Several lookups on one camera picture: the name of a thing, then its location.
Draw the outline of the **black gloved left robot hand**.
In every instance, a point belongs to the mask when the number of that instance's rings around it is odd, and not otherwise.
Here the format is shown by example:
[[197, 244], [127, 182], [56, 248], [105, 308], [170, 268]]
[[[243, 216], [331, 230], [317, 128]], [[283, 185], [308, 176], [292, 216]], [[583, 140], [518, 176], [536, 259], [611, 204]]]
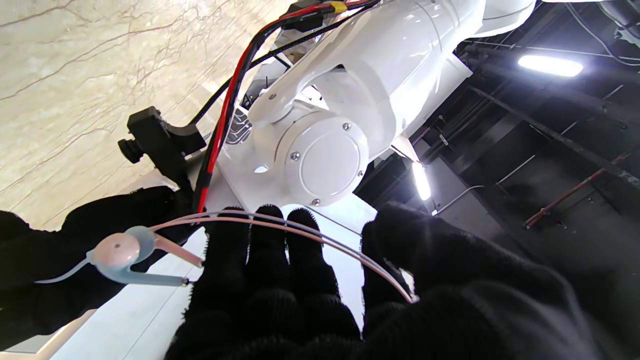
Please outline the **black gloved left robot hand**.
[[0, 219], [0, 348], [57, 332], [114, 298], [124, 284], [85, 264], [105, 237], [190, 215], [191, 196], [167, 186], [140, 188], [71, 210], [57, 230], [40, 230], [14, 212]]

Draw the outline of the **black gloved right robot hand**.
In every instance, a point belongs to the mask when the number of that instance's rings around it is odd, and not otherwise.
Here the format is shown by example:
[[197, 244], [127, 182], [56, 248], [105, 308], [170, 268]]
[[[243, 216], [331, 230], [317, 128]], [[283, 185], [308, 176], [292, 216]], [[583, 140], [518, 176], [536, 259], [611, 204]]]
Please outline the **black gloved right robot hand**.
[[398, 203], [362, 229], [363, 325], [319, 242], [293, 228], [205, 224], [203, 273], [166, 360], [608, 360], [569, 281]]

